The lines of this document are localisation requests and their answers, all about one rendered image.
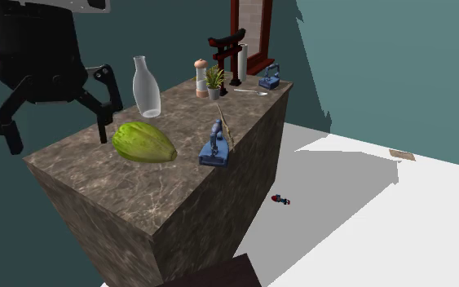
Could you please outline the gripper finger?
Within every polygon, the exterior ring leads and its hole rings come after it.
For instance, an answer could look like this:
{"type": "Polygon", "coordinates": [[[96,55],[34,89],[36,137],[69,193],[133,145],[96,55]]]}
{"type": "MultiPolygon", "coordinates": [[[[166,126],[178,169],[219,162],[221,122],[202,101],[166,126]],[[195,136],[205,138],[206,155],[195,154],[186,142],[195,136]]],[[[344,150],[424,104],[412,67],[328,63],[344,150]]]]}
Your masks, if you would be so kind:
{"type": "Polygon", "coordinates": [[[27,100],[26,96],[31,93],[32,83],[31,76],[24,77],[0,107],[0,135],[5,137],[12,155],[20,154],[24,148],[20,132],[12,117],[27,100]]]}
{"type": "Polygon", "coordinates": [[[107,87],[109,101],[106,103],[99,102],[84,88],[82,88],[82,92],[76,97],[76,100],[96,115],[99,139],[102,144],[105,144],[108,142],[105,126],[113,122],[114,113],[123,109],[117,80],[112,67],[108,64],[86,68],[86,72],[88,76],[93,77],[107,87]]]}

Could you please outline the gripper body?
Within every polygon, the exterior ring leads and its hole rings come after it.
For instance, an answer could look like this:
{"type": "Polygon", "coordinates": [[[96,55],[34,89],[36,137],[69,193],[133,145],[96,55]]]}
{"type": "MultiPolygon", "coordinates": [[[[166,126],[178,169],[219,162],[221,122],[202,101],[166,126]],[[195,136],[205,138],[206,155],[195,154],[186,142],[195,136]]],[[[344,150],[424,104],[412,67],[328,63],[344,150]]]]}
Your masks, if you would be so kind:
{"type": "Polygon", "coordinates": [[[14,90],[30,76],[31,103],[71,102],[83,91],[73,13],[63,7],[0,0],[0,81],[14,90]]]}

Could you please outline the green coconut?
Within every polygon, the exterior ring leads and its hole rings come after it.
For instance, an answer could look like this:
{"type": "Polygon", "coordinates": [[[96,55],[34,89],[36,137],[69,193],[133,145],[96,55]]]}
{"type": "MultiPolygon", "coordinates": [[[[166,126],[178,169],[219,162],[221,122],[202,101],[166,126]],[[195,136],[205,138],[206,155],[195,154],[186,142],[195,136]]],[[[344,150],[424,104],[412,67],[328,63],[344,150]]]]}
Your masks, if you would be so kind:
{"type": "Polygon", "coordinates": [[[131,161],[164,163],[177,157],[177,151],[169,138],[145,122],[122,124],[112,137],[112,144],[120,156],[131,161]]]}

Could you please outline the clear glass bottle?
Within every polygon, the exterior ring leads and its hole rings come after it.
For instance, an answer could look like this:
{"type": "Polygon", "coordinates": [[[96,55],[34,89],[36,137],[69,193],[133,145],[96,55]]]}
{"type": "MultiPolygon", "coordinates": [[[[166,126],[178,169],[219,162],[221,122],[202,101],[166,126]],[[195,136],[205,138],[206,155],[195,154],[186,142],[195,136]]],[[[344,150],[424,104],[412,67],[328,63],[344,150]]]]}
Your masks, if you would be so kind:
{"type": "Polygon", "coordinates": [[[133,77],[133,95],[139,113],[146,118],[161,114],[161,93],[155,77],[148,70],[143,55],[134,57],[135,75],[133,77]]]}

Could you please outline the brown marble counter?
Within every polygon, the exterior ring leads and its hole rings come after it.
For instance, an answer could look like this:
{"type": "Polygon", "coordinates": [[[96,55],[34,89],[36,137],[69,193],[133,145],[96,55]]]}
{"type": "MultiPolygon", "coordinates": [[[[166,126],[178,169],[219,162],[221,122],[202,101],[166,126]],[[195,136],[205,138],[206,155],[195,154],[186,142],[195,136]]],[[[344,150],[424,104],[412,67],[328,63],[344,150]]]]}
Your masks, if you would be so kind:
{"type": "Polygon", "coordinates": [[[232,258],[275,181],[292,83],[265,91],[250,76],[217,100],[195,88],[187,80],[164,91],[151,120],[177,150],[171,162],[127,160],[99,143],[95,126],[25,158],[109,287],[157,287],[232,258]],[[235,141],[227,167],[199,164],[216,104],[235,141]]]}

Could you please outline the clear grinder with tan cap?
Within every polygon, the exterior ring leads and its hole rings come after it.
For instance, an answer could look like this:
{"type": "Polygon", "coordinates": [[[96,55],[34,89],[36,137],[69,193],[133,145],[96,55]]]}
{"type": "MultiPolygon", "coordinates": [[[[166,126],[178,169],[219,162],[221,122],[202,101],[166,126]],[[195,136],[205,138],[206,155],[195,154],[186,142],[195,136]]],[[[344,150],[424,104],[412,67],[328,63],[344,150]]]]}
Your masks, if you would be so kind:
{"type": "Polygon", "coordinates": [[[196,68],[196,96],[198,98],[207,98],[209,96],[209,92],[207,89],[205,73],[208,68],[208,62],[203,59],[198,59],[194,63],[194,67],[196,68]]]}

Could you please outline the blue flat iron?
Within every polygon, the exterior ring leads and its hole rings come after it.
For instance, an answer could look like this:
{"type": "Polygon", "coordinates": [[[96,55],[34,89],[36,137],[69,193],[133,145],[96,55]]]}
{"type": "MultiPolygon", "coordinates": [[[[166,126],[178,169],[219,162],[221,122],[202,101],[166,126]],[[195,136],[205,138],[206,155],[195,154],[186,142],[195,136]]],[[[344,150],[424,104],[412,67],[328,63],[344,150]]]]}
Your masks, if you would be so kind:
{"type": "Polygon", "coordinates": [[[280,65],[278,63],[271,64],[264,69],[264,76],[258,81],[258,85],[267,89],[273,90],[280,84],[280,65]],[[276,72],[272,75],[269,72],[276,69],[276,72]]]}
{"type": "Polygon", "coordinates": [[[223,136],[223,123],[217,119],[210,132],[210,140],[199,153],[199,164],[203,166],[227,167],[229,147],[223,136]]]}

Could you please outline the small potted green plant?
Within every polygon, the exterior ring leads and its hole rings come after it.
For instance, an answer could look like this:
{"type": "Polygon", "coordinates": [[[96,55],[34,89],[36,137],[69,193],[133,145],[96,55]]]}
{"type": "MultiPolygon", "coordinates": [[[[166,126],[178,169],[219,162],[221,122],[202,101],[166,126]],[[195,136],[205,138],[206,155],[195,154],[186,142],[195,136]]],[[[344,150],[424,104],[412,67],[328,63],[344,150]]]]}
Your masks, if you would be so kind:
{"type": "Polygon", "coordinates": [[[215,65],[205,71],[206,86],[209,98],[212,100],[219,99],[221,88],[224,82],[224,71],[215,65]]]}

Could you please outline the thin brown stick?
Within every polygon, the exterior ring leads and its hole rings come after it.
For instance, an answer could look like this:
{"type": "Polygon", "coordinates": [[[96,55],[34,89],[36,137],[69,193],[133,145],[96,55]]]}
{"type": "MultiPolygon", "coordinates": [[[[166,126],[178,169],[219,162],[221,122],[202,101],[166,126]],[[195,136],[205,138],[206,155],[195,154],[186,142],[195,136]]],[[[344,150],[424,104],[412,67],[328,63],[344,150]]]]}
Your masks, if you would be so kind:
{"type": "Polygon", "coordinates": [[[232,151],[235,151],[235,141],[234,141],[234,139],[232,137],[231,129],[227,124],[227,121],[226,121],[226,119],[224,117],[224,114],[223,114],[223,111],[222,111],[220,105],[216,104],[216,106],[217,106],[217,109],[218,109],[218,112],[219,112],[220,119],[222,121],[223,129],[225,130],[225,133],[226,133],[226,136],[227,136],[227,142],[229,144],[229,148],[232,151]]]}

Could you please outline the red torii gate figure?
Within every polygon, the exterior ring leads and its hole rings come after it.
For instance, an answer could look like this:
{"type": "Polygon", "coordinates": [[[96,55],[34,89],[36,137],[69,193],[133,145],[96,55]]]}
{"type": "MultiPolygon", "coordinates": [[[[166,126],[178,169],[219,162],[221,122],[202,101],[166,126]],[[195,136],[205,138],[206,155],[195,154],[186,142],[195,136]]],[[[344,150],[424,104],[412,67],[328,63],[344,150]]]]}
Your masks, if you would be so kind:
{"type": "Polygon", "coordinates": [[[241,80],[238,73],[238,53],[242,51],[242,47],[239,45],[245,37],[246,30],[238,29],[233,35],[225,38],[208,38],[209,45],[216,47],[218,52],[213,54],[213,59],[218,62],[218,68],[224,70],[224,61],[227,57],[231,58],[231,70],[232,80],[229,82],[231,86],[239,86],[241,80]]]}

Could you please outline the white cylinder roll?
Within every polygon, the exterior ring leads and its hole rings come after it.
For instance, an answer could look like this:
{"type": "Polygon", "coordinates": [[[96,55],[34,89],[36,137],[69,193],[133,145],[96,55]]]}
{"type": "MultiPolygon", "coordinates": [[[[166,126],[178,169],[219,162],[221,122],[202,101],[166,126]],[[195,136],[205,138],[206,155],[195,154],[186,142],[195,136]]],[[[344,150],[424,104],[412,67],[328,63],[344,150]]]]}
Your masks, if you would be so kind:
{"type": "Polygon", "coordinates": [[[240,43],[239,46],[241,50],[238,52],[237,57],[238,77],[242,82],[245,82],[247,74],[248,45],[246,43],[240,43]]]}

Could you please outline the dark red framed mirror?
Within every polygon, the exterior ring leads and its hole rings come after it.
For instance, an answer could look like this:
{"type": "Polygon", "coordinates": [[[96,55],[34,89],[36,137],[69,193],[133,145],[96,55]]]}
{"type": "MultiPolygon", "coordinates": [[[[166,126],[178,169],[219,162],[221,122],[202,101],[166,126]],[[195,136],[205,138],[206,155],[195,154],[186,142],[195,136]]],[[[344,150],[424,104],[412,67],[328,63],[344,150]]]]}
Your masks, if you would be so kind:
{"type": "Polygon", "coordinates": [[[249,44],[249,47],[259,44],[259,50],[247,58],[249,75],[257,75],[274,62],[268,57],[272,3],[273,0],[243,0],[240,8],[240,0],[231,0],[231,34],[240,28],[240,20],[243,20],[246,29],[243,43],[249,44]]]}

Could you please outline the small tan flat mat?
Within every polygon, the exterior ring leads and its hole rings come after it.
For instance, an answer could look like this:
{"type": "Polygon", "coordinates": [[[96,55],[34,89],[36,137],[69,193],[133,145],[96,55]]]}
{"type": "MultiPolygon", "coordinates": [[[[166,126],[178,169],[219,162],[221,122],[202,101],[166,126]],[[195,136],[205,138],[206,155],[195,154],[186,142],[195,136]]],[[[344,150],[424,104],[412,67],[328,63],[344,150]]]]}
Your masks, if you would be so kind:
{"type": "Polygon", "coordinates": [[[400,151],[400,150],[390,149],[389,153],[390,153],[390,155],[392,157],[397,157],[397,158],[404,159],[404,160],[409,160],[409,161],[415,161],[416,160],[415,156],[410,152],[404,152],[404,151],[400,151]]]}

